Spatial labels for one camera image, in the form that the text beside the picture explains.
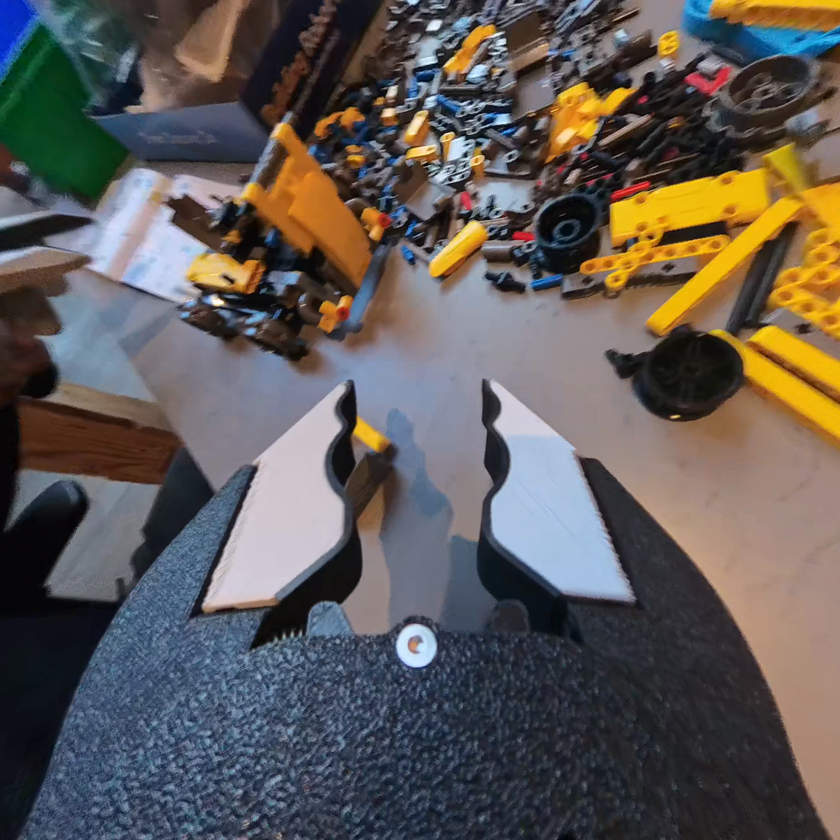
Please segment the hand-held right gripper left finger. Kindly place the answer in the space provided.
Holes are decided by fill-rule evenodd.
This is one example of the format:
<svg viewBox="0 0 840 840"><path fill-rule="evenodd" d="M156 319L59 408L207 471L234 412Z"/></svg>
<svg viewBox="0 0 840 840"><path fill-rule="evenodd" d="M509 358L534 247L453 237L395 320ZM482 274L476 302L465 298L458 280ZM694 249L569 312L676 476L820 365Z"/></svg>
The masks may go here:
<svg viewBox="0 0 840 840"><path fill-rule="evenodd" d="M362 548L345 488L355 468L352 381L334 387L255 461L202 612L342 603L361 581Z"/></svg>

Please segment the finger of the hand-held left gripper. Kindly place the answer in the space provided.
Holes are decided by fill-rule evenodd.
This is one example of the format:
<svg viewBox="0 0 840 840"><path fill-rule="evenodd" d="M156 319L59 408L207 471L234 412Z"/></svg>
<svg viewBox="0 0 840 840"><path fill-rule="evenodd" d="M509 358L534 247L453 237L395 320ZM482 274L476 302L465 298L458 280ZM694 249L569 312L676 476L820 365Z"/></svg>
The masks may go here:
<svg viewBox="0 0 840 840"><path fill-rule="evenodd" d="M63 248L16 248L1 253L1 295L35 290L46 298L67 293L69 273L88 266L87 255Z"/></svg>
<svg viewBox="0 0 840 840"><path fill-rule="evenodd" d="M35 211L1 218L1 250L43 245L53 235L64 234L93 221L89 215Z"/></svg>

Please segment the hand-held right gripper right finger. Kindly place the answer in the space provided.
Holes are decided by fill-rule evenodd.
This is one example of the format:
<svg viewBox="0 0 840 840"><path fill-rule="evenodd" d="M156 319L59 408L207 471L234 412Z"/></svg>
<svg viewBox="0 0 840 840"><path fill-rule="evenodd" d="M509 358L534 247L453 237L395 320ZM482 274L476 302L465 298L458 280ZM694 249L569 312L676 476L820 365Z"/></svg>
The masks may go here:
<svg viewBox="0 0 840 840"><path fill-rule="evenodd" d="M479 542L490 558L547 595L635 606L575 447L498 381L480 390L490 489Z"/></svg>

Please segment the small grey toy connector piece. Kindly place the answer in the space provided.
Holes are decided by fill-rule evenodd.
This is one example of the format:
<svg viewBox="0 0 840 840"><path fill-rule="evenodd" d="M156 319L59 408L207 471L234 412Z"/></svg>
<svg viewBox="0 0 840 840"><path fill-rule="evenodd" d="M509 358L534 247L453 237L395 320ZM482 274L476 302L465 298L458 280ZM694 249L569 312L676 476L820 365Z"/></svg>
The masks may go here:
<svg viewBox="0 0 840 840"><path fill-rule="evenodd" d="M352 502L353 516L359 520L378 490L393 472L396 447L387 445L382 451L366 452L355 465L344 489Z"/></svg>

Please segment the white instruction booklet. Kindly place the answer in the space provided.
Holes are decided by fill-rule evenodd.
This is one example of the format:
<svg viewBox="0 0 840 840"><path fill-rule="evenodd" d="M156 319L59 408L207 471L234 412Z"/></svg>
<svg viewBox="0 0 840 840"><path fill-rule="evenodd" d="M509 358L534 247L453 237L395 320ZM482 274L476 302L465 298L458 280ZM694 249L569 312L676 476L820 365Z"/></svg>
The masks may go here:
<svg viewBox="0 0 840 840"><path fill-rule="evenodd" d="M187 279L194 259L209 250L175 222L172 206L188 198L212 213L239 192L236 185L194 175L165 176L137 167L113 183L95 214L85 246L93 274L181 304L196 296Z"/></svg>

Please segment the short yellow toy beam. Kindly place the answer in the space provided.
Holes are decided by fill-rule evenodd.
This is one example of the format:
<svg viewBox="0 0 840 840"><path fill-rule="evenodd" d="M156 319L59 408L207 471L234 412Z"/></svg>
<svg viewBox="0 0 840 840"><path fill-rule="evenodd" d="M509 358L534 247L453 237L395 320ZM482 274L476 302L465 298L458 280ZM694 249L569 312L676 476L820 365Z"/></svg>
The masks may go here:
<svg viewBox="0 0 840 840"><path fill-rule="evenodd" d="M383 455L392 451L392 441L382 432L357 416L353 437L373 454Z"/></svg>

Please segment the grey desk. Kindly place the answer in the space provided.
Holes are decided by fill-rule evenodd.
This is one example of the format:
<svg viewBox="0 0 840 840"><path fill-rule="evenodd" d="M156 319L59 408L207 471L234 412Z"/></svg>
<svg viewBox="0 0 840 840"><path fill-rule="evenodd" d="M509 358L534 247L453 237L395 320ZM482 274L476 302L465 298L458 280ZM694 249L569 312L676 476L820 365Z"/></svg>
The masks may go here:
<svg viewBox="0 0 840 840"><path fill-rule="evenodd" d="M72 284L215 487L354 381L360 415L398 454L360 520L363 576L344 611L361 634L413 615L483 624L480 384L497 380L599 459L716 588L838 838L838 447L750 387L698 422L645 411L604 352L651 346L646 320L671 290L564 301L557 290L488 288L476 259L441 283L398 253L388 261L360 333L313 343L299 364L228 347L170 303L87 271Z"/></svg>

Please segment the person's left hand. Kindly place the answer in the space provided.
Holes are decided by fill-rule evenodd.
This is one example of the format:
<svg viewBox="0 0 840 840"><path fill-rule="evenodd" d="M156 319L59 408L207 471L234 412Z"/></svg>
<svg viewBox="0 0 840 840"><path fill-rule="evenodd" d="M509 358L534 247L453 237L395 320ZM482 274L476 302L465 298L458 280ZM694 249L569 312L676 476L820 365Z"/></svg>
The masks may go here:
<svg viewBox="0 0 840 840"><path fill-rule="evenodd" d="M46 344L26 329L1 321L1 406L21 396L46 398L59 380Z"/></svg>

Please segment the green box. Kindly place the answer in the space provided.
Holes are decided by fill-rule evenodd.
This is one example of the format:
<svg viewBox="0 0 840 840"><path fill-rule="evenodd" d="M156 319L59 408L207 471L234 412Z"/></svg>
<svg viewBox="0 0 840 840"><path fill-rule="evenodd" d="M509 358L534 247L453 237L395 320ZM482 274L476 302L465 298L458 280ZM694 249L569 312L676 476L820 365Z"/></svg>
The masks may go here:
<svg viewBox="0 0 840 840"><path fill-rule="evenodd" d="M2 146L58 192L96 201L129 153L87 107L75 67L47 27L35 24L2 73Z"/></svg>

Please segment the dark blue robot kit box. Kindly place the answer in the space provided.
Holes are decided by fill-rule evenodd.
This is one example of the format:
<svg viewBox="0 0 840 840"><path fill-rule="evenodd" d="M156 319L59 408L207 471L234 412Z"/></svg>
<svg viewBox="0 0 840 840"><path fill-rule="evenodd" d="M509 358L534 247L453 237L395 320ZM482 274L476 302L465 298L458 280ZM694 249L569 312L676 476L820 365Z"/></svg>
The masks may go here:
<svg viewBox="0 0 840 840"><path fill-rule="evenodd" d="M325 112L382 2L112 2L125 80L94 120L144 161L250 163Z"/></svg>

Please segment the black spoked toy wheel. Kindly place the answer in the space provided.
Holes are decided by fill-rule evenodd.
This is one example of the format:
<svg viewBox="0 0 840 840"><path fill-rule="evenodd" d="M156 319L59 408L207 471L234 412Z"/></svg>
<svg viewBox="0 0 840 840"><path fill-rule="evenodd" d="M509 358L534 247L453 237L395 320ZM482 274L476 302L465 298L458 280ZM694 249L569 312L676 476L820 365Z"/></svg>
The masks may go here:
<svg viewBox="0 0 840 840"><path fill-rule="evenodd" d="M708 417L744 383L741 354L710 332L681 325L643 353L633 392L655 416L675 423Z"/></svg>

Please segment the black chair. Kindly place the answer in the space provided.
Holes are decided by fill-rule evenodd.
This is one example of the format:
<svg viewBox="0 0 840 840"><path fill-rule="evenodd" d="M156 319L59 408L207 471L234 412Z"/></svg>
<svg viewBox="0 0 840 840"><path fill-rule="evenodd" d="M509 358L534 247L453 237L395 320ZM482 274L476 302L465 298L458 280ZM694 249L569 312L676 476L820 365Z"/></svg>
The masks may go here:
<svg viewBox="0 0 840 840"><path fill-rule="evenodd" d="M33 499L2 533L2 611L23 612L42 605L47 579L87 513L83 486L63 479Z"/></svg>

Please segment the yellow toy vehicle model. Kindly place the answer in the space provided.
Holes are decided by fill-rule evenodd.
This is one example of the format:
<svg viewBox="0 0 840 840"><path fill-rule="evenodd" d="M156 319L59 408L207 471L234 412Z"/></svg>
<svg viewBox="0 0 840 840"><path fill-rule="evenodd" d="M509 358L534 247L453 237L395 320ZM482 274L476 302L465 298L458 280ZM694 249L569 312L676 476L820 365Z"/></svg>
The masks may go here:
<svg viewBox="0 0 840 840"><path fill-rule="evenodd" d="M241 193L213 212L190 197L167 202L173 221L205 246L185 278L179 319L223 342L244 340L290 362L309 355L305 329L357 322L387 259L371 235L382 214L351 205L288 120L269 135Z"/></svg>

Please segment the yellow curved toy panel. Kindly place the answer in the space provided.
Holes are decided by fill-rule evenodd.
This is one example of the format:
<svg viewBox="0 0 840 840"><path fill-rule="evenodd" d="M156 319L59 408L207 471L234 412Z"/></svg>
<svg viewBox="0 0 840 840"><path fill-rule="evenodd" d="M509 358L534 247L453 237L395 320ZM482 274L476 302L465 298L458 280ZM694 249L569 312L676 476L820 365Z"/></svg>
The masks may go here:
<svg viewBox="0 0 840 840"><path fill-rule="evenodd" d="M487 227L478 220L470 221L429 261L429 275L435 279L449 277L482 248L487 238Z"/></svg>

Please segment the black toy wheel rim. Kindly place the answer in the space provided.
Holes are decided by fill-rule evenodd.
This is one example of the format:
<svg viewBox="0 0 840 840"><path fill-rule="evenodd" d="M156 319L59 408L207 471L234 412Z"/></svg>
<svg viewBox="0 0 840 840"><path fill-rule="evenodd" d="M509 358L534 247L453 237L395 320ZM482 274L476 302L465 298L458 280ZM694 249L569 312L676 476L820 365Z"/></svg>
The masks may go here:
<svg viewBox="0 0 840 840"><path fill-rule="evenodd" d="M542 266L552 274L572 274L599 256L602 228L608 224L604 190L575 190L540 208L533 231Z"/></svg>

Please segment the pile of small toy parts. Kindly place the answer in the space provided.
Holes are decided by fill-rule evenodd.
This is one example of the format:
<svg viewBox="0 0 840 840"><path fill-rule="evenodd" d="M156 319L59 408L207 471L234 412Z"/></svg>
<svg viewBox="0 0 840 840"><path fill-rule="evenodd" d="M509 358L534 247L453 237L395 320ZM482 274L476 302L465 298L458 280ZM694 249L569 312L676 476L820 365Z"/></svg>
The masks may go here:
<svg viewBox="0 0 840 840"><path fill-rule="evenodd" d="M625 190L740 172L746 153L793 137L805 113L745 133L718 126L713 102L740 55L715 45L680 66L678 31L623 36L637 11L626 2L484 10L465 29L452 21L444 64L408 62L408 20L394 18L385 68L412 78L362 87L314 130L311 152L341 197L382 214L376 244L431 234L442 249L458 204L466 224L480 221L488 238L508 231L523 255L518 232L546 202L604 190L610 217Z"/></svg>

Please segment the grey toy wheel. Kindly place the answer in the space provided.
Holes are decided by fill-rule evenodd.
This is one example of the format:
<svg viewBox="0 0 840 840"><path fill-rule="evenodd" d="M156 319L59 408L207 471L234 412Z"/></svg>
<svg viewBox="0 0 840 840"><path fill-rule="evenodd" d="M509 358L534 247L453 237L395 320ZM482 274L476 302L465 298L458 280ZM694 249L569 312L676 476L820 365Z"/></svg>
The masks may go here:
<svg viewBox="0 0 840 840"><path fill-rule="evenodd" d="M798 56L754 61L718 91L712 117L738 133L779 127L813 105L821 75L815 62Z"/></svg>

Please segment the blue curved toy panel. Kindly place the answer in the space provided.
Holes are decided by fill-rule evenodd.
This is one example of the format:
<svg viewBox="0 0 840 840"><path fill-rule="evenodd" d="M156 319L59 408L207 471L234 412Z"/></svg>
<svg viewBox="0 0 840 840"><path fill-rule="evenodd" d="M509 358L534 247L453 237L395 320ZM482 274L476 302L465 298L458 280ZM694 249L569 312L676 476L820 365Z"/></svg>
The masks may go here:
<svg viewBox="0 0 840 840"><path fill-rule="evenodd" d="M826 33L750 27L709 17L711 1L685 1L682 28L692 37L737 52L748 63L776 55L814 59L839 45L839 29Z"/></svg>

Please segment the wooden post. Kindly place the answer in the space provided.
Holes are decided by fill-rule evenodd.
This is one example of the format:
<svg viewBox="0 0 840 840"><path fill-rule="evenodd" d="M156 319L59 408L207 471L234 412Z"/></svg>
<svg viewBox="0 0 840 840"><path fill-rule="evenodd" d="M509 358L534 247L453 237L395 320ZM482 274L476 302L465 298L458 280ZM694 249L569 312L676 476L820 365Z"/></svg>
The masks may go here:
<svg viewBox="0 0 840 840"><path fill-rule="evenodd" d="M17 404L24 469L160 485L182 440L156 402L64 382Z"/></svg>

